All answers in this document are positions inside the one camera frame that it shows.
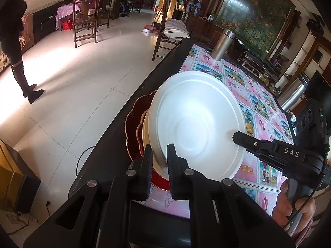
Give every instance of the black pants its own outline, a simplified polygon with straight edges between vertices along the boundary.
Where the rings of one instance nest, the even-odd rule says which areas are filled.
[[[10,33],[5,37],[0,38],[1,50],[8,57],[12,68],[14,78],[21,87],[24,94],[31,94],[33,91],[24,75],[24,67],[22,62],[22,51],[19,43],[19,32]]]

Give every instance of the human hand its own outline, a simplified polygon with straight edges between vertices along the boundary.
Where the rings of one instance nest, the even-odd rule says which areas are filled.
[[[289,185],[287,181],[285,181],[281,187],[280,187],[280,193],[277,196],[277,203],[275,208],[272,211],[272,218],[276,221],[277,224],[279,224],[281,227],[285,226],[287,222],[289,221],[287,219],[287,216],[291,215],[293,209],[292,205],[288,201],[288,198],[286,196],[286,192],[289,188]],[[307,198],[302,198],[297,200],[295,203],[295,208],[299,210],[301,206],[304,204],[304,202],[307,200]],[[301,213],[303,213],[302,219],[297,226],[297,229],[295,230],[294,234],[304,230],[304,228],[308,225],[311,218],[313,217],[316,210],[315,205],[315,199],[312,197],[307,204],[302,208]]]

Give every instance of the glass panel with flowers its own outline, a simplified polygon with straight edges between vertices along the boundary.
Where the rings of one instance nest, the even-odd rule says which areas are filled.
[[[225,0],[215,24],[233,31],[263,55],[281,32],[292,7],[289,0]]]

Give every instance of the silver bolt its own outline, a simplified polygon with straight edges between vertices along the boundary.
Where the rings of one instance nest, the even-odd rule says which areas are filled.
[[[87,182],[88,187],[95,187],[98,184],[98,181],[90,180]]]
[[[126,175],[127,176],[134,176],[134,175],[136,175],[136,171],[135,170],[132,170],[132,169],[127,170],[126,171]]]
[[[229,178],[226,178],[223,180],[223,184],[227,185],[227,186],[232,186],[233,185],[233,181]]]
[[[192,169],[186,169],[186,170],[184,170],[184,173],[185,173],[186,175],[188,175],[188,176],[191,176],[191,175],[194,174],[194,170],[192,170]]]

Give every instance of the television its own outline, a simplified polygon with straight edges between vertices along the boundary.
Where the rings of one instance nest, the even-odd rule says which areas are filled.
[[[316,71],[304,92],[307,99],[312,98],[324,106],[327,134],[331,134],[331,86],[324,77]]]

